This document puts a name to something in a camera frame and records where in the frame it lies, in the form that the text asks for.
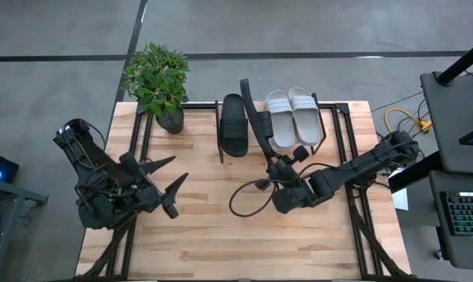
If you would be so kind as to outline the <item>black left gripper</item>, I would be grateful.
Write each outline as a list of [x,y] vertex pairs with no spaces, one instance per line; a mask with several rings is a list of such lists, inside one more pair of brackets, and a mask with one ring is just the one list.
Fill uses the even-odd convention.
[[135,196],[139,200],[133,205],[135,210],[151,213],[158,206],[161,206],[171,219],[179,216],[179,212],[175,207],[175,196],[189,173],[187,172],[179,176],[163,193],[149,178],[150,174],[168,165],[173,160],[175,160],[175,156],[166,157],[157,161],[152,161],[147,158],[145,161],[139,163],[131,153],[120,156],[121,164],[125,167],[127,172],[134,177],[133,184],[135,185],[135,189],[133,190],[132,196]]

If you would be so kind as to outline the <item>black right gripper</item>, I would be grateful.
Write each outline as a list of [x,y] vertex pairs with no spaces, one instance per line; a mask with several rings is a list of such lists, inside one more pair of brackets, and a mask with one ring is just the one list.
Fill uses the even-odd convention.
[[283,188],[301,187],[299,174],[294,170],[293,165],[296,162],[303,162],[309,152],[304,146],[299,146],[293,152],[293,157],[284,154],[278,154],[273,150],[264,151],[266,164],[268,165],[266,172],[267,179],[258,179],[255,186],[260,190],[266,190],[271,183],[275,185],[281,184]]

